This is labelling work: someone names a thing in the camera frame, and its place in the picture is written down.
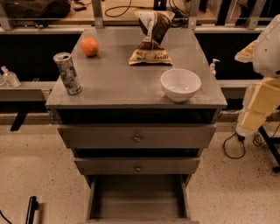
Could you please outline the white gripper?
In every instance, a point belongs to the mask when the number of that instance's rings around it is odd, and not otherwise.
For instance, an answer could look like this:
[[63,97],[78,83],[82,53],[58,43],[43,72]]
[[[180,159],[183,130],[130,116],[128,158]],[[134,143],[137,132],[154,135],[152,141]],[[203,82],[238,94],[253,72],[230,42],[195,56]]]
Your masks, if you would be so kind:
[[[234,59],[241,63],[254,60],[257,41],[254,40]],[[246,137],[255,134],[270,116],[280,106],[280,79],[263,78],[258,84],[250,85],[243,99],[243,108],[238,116],[236,132]]]

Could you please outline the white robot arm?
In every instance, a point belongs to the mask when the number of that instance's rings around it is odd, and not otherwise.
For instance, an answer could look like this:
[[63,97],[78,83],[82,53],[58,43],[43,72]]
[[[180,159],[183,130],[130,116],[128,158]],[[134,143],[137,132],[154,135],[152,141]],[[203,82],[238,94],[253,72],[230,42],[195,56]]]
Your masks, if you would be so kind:
[[250,136],[280,105],[280,15],[276,15],[258,38],[238,52],[235,60],[251,62],[263,79],[249,85],[243,98],[236,132]]

